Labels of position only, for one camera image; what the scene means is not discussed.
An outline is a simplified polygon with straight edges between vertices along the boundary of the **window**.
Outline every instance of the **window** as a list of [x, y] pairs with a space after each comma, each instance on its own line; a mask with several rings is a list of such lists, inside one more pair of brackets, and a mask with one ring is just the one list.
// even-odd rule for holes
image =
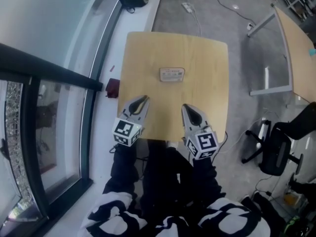
[[121, 4], [0, 5], [0, 236], [43, 236], [92, 184], [93, 106]]

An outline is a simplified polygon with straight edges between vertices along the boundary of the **yellow object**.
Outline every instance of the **yellow object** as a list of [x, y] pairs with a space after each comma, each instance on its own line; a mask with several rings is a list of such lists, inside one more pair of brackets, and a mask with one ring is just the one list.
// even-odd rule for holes
[[[160, 68], [184, 68], [183, 82], [161, 82]], [[142, 138], [181, 141], [181, 107], [191, 104], [206, 113], [218, 141], [224, 140], [229, 95], [225, 43], [181, 34], [129, 33], [120, 80], [118, 114], [126, 101], [150, 97]]]
[[296, 202], [297, 202], [298, 198], [299, 198], [299, 197], [296, 196], [296, 195], [294, 195], [293, 193], [285, 194], [284, 197], [283, 197], [284, 201], [285, 201], [288, 205], [290, 205], [290, 206], [292, 206], [292, 207], [294, 207], [294, 206], [296, 205]]

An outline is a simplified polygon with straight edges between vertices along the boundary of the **wooden table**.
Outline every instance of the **wooden table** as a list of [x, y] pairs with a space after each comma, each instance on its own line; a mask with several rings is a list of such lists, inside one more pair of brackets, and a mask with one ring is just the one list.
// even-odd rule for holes
[[[183, 82], [161, 82], [159, 68], [184, 68]], [[181, 107], [187, 103], [206, 113], [218, 141], [222, 142], [229, 95], [227, 45], [181, 34], [129, 33], [118, 113], [125, 101], [138, 95], [148, 95], [151, 99], [143, 138], [181, 141], [184, 136]]]
[[285, 45], [289, 82], [281, 87], [251, 91], [250, 95], [293, 91], [308, 102], [316, 101], [316, 56], [309, 55], [309, 50], [314, 49], [314, 45], [290, 17], [274, 7], [264, 20], [248, 32], [248, 36], [254, 35], [273, 18], [278, 21]]

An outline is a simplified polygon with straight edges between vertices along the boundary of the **glass pane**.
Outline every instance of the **glass pane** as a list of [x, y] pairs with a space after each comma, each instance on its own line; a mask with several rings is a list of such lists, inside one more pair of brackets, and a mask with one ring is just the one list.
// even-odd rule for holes
[[85, 89], [42, 80], [36, 113], [41, 179], [52, 203], [80, 178], [79, 140]]
[[20, 218], [23, 218], [24, 221], [36, 221], [41, 218], [41, 214], [33, 199], [21, 150], [20, 99], [22, 84], [0, 81], [0, 90], [0, 135], [1, 139], [6, 139], [10, 161], [7, 163], [4, 160], [6, 157], [3, 157], [2, 160], [6, 165], [6, 171], [16, 196], [18, 196], [18, 200], [15, 200], [16, 203], [11, 207], [13, 210], [8, 216], [11, 221]]
[[[93, 31], [98, 26], [88, 29], [85, 25], [91, 21], [95, 1], [0, 0], [0, 42], [68, 68], [78, 42], [83, 42], [82, 32]], [[109, 13], [113, 7], [111, 4], [107, 8]], [[82, 69], [77, 72], [89, 74]]]

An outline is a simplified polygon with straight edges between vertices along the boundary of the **white table leg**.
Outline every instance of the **white table leg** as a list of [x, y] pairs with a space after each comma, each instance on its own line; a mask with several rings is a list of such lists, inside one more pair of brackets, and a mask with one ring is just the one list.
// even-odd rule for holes
[[259, 31], [261, 28], [263, 28], [266, 24], [268, 24], [272, 19], [275, 17], [275, 10], [272, 10], [258, 25], [256, 25], [254, 28], [252, 28], [248, 32], [248, 37], [251, 37], [254, 35], [257, 31]]
[[255, 95], [262, 95], [262, 94], [278, 93], [278, 92], [291, 91], [292, 89], [293, 88], [290, 85], [287, 85], [287, 86], [274, 87], [274, 88], [269, 88], [269, 89], [253, 90], [249, 93], [249, 95], [255, 96]]

